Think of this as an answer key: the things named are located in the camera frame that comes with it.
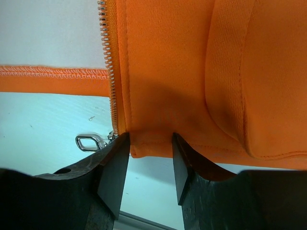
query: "metal zipper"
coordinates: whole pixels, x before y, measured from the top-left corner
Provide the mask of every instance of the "metal zipper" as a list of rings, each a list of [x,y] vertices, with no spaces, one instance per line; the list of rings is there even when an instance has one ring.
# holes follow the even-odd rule
[[[111,119],[114,135],[118,135],[118,116],[117,116],[117,102],[116,102],[116,93],[115,93],[115,76],[114,76],[114,63],[112,59],[112,50],[110,45],[110,31],[108,26],[108,0],[98,1],[99,9],[99,21],[100,21],[100,31],[101,40],[105,55],[105,64],[108,71],[108,77],[110,82],[110,109],[111,109]]]

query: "white fabric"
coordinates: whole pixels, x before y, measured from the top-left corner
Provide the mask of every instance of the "white fabric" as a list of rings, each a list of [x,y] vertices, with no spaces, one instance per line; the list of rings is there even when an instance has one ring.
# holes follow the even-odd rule
[[[0,0],[0,65],[105,68],[95,0]]]

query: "metal ring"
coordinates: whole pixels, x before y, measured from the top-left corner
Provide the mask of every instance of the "metal ring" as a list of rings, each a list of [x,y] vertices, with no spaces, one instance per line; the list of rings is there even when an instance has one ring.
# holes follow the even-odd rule
[[[96,148],[88,148],[85,147],[82,143],[82,139],[87,139],[87,140],[93,140],[95,142]],[[106,146],[106,142],[101,140],[101,138],[98,135],[92,134],[92,135],[78,135],[76,136],[76,144],[80,150],[83,152],[96,152]]]

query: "orange fabric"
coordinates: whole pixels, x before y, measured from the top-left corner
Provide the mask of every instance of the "orange fabric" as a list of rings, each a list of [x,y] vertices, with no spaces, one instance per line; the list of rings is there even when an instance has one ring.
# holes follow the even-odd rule
[[[306,8],[117,0],[119,132],[133,156],[171,157],[178,132],[214,162],[307,168]]]
[[[105,69],[0,66],[0,92],[109,96]]]

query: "zipper pull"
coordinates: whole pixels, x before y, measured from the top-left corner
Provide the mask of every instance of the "zipper pull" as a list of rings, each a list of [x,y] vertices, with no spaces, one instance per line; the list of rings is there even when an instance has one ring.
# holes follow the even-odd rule
[[[98,150],[103,149],[107,144],[109,144],[111,141],[115,140],[118,137],[114,133],[114,131],[111,131],[109,135],[107,136],[108,138],[108,143],[105,142],[100,136],[96,134],[85,134],[85,135],[78,135],[76,136],[76,144],[78,148],[83,151],[83,152],[97,152]],[[96,147],[86,147],[82,144],[82,140],[91,140],[95,143]]]
[[[111,141],[115,140],[117,137],[118,137],[118,135],[116,135],[116,134],[114,133],[114,131],[111,131],[111,132],[109,133],[109,135],[107,136],[107,138],[108,138],[108,140],[109,140],[109,143],[110,143]]]

